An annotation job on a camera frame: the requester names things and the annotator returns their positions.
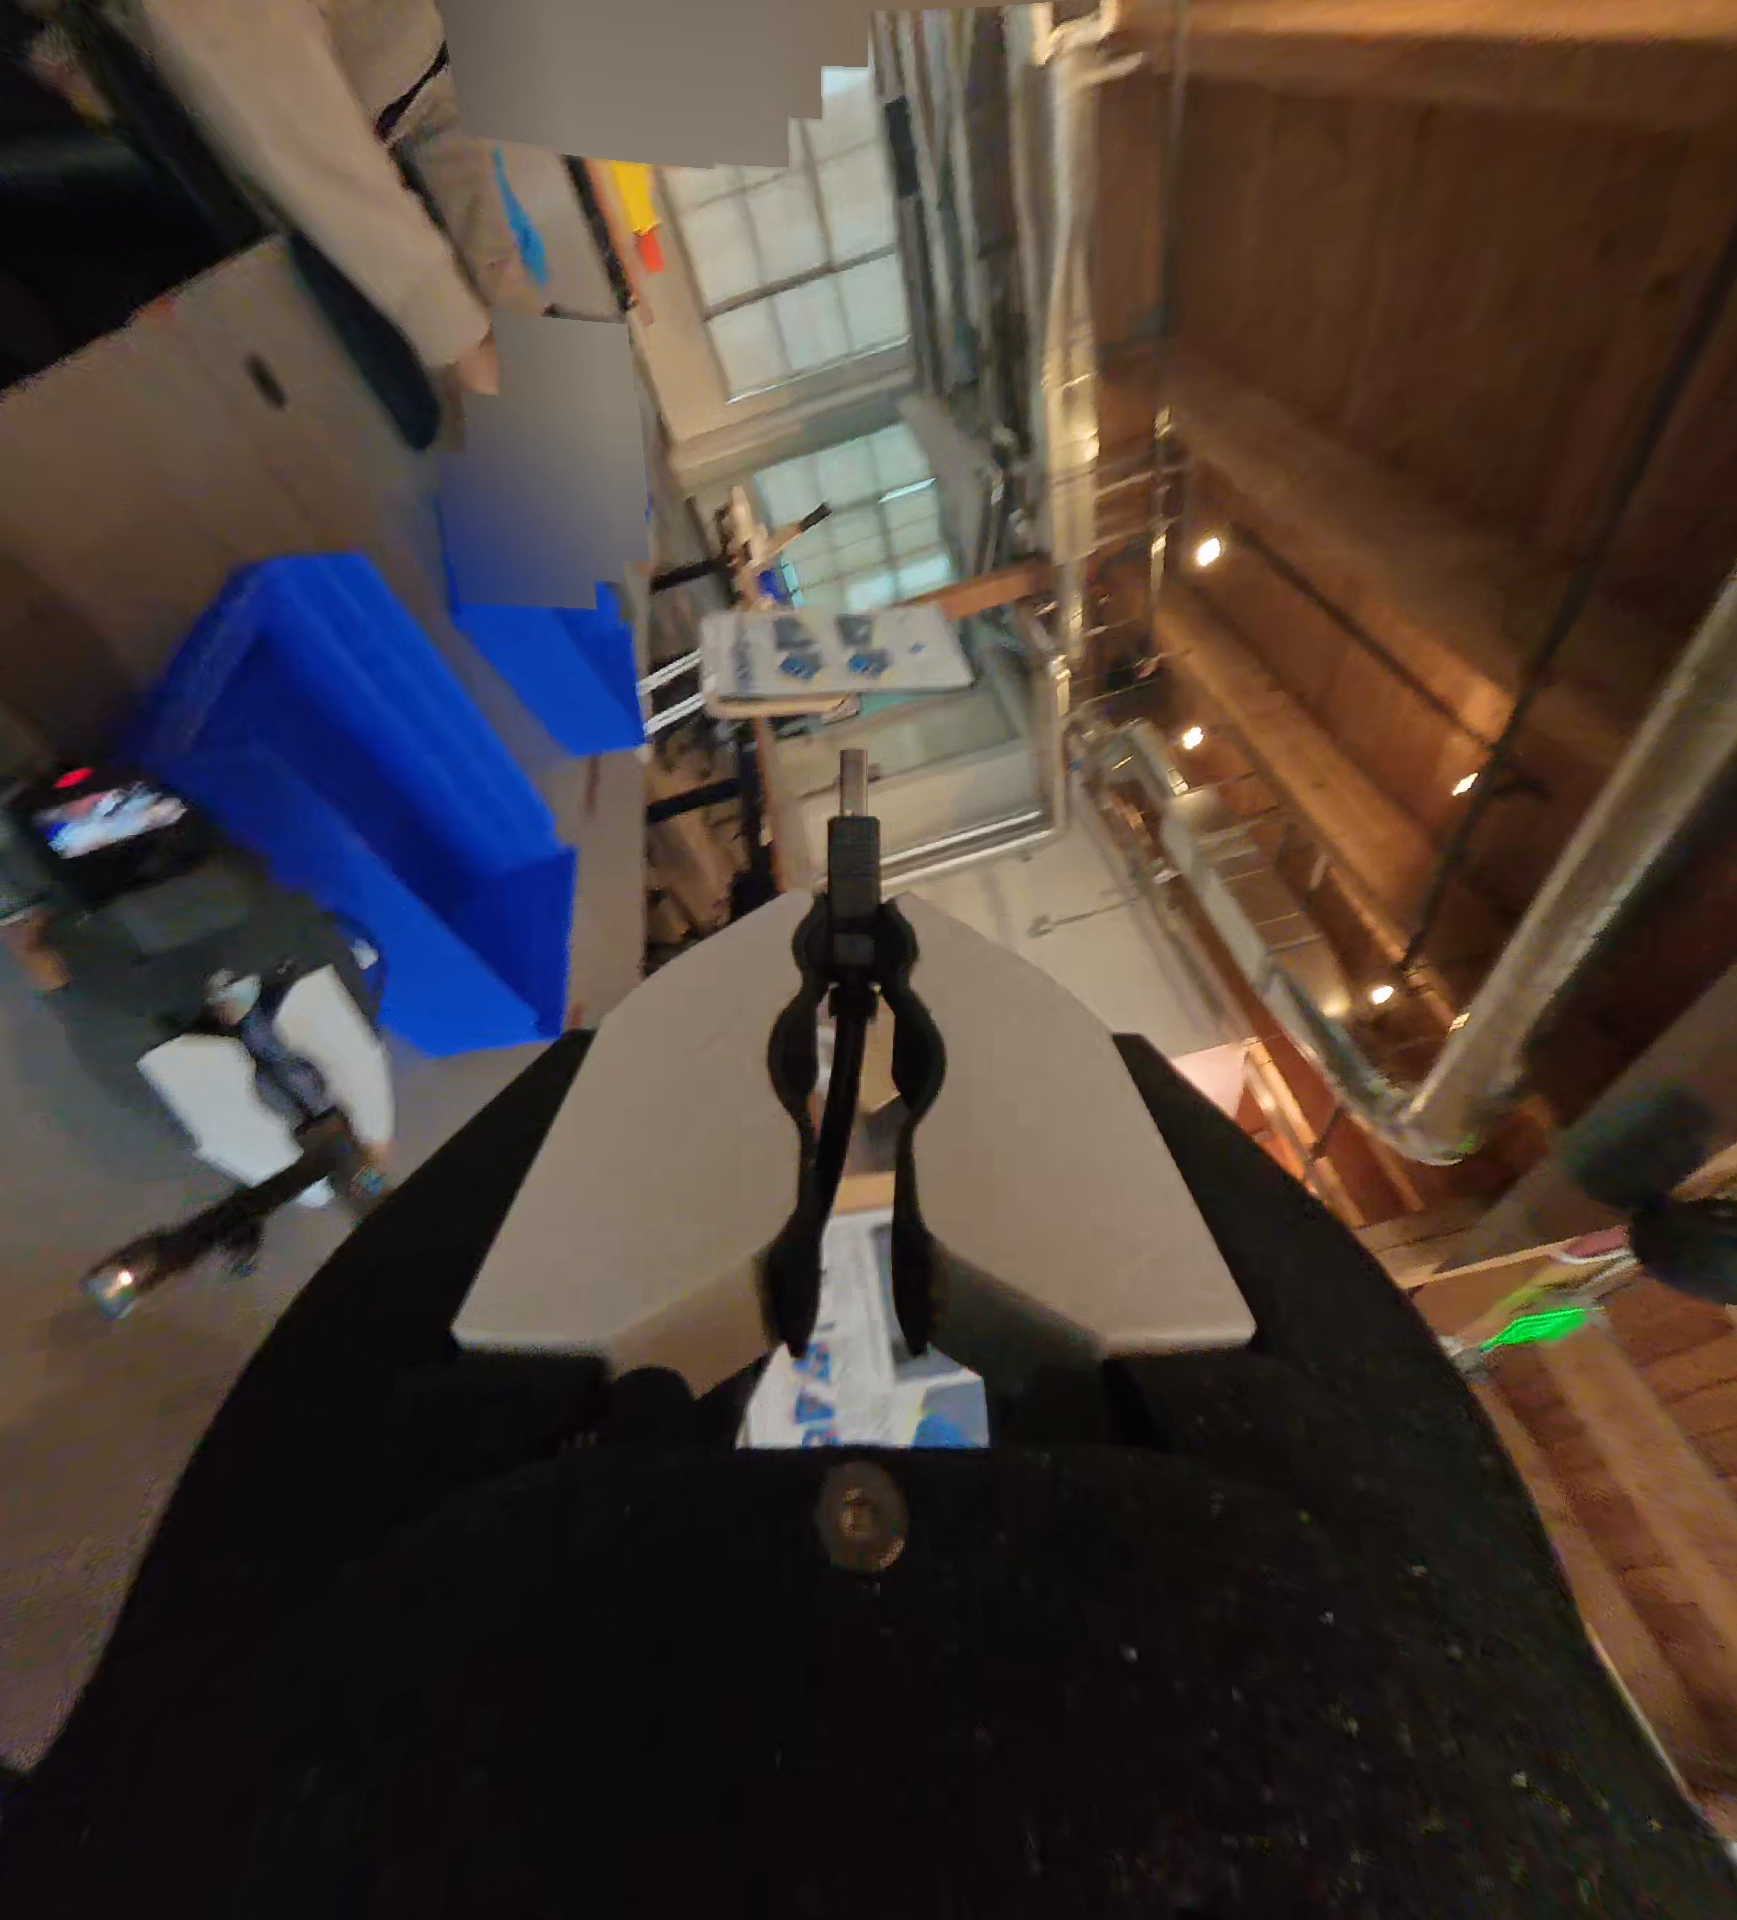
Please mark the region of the shiny metal pipe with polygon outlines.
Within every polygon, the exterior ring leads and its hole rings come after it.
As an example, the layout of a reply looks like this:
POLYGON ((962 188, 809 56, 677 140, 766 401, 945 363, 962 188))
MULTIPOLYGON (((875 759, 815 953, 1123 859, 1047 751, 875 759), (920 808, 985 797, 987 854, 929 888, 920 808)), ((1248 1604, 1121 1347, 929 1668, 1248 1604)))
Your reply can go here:
POLYGON ((1465 1020, 1412 1092, 1364 1118, 1408 1162, 1466 1159, 1541 1030, 1737 771, 1737 567, 1465 1020))

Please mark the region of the small blue plastic bin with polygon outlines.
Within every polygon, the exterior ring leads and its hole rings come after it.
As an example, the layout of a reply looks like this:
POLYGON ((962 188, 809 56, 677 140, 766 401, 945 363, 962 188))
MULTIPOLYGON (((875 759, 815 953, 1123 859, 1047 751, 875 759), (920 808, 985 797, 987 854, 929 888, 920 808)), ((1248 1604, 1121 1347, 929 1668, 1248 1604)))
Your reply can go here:
POLYGON ((598 584, 578 610, 495 607, 452 592, 449 612, 566 757, 644 747, 634 626, 612 584, 598 584))

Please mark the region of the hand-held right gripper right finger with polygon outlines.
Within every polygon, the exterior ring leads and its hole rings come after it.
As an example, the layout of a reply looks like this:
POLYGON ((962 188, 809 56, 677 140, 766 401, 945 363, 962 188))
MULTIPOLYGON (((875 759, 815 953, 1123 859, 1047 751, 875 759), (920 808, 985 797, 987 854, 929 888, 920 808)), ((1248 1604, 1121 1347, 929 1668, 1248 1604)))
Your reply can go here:
POLYGON ((1088 1367, 1256 1333, 1110 1028, 940 909, 897 900, 945 1049, 914 1131, 931 1340, 964 1367, 1088 1367))

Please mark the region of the paned window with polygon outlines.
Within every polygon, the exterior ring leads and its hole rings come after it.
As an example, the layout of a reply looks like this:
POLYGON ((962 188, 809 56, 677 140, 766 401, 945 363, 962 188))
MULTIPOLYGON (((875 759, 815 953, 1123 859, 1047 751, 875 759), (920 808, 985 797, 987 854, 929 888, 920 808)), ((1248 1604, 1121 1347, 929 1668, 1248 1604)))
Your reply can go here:
POLYGON ((907 422, 765 467, 748 497, 773 533, 827 511, 774 563, 796 607, 877 612, 961 576, 940 491, 907 422))
POLYGON ((672 166, 658 187, 729 401, 909 346, 895 187, 871 93, 792 121, 780 166, 672 166))

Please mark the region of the grey cardboard box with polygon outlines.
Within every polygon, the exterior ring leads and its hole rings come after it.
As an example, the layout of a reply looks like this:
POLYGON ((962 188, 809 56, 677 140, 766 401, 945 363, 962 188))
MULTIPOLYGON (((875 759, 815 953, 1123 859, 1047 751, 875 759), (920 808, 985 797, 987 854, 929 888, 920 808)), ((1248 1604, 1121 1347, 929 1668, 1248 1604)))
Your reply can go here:
POLYGON ((0 707, 111 733, 228 578, 359 554, 446 630, 429 461, 273 238, 0 396, 0 707))

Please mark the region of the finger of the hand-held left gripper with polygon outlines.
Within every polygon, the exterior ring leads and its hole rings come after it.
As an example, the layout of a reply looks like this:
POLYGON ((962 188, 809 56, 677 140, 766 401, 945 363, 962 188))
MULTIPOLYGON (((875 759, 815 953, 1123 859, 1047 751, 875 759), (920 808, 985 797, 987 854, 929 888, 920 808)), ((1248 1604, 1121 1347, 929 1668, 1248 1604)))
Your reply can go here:
POLYGON ((169 1038, 140 1055, 136 1072, 194 1155, 234 1184, 260 1187, 301 1161, 297 1135, 256 1092, 256 1062, 236 1038, 169 1038))
POLYGON ((397 1131, 390 1062, 341 974, 293 973, 273 978, 266 997, 269 1131, 297 1143, 332 1116, 368 1161, 386 1159, 397 1131))

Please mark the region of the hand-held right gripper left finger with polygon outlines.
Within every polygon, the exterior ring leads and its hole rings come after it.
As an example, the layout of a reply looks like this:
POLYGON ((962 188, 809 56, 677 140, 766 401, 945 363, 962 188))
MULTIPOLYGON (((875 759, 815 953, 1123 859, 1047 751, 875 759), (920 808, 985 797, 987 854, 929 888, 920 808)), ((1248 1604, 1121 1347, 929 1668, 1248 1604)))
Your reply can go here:
POLYGON ((756 1272, 796 1202, 801 1137, 766 1047, 810 902, 774 899, 607 1015, 455 1316, 463 1348, 690 1388, 768 1355, 756 1272))

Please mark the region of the dark round object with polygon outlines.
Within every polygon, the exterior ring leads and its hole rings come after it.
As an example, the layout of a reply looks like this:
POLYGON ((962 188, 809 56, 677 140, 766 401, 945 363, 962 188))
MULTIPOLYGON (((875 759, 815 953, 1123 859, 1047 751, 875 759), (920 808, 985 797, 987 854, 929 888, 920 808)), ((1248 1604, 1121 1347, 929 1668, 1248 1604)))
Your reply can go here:
POLYGON ((1686 1196, 1717 1137, 1714 1112, 1663 1087, 1604 1116, 1583 1116, 1559 1161, 1581 1192, 1627 1224, 1637 1266, 1697 1302, 1737 1308, 1737 1199, 1686 1196))

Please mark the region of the black USB hub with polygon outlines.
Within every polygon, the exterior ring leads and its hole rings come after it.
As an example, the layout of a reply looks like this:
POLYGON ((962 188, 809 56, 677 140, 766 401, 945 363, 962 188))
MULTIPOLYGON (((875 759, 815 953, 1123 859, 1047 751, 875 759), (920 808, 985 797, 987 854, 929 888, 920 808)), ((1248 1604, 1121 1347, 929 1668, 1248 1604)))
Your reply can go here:
POLYGON ((326 1187, 355 1220, 366 1219, 388 1196, 390 1179, 341 1112, 305 1123, 295 1144, 299 1155, 280 1173, 240 1184, 200 1212, 125 1243, 86 1270, 81 1293, 98 1314, 121 1320, 196 1266, 216 1263, 247 1274, 269 1223, 302 1201, 309 1188, 326 1187))

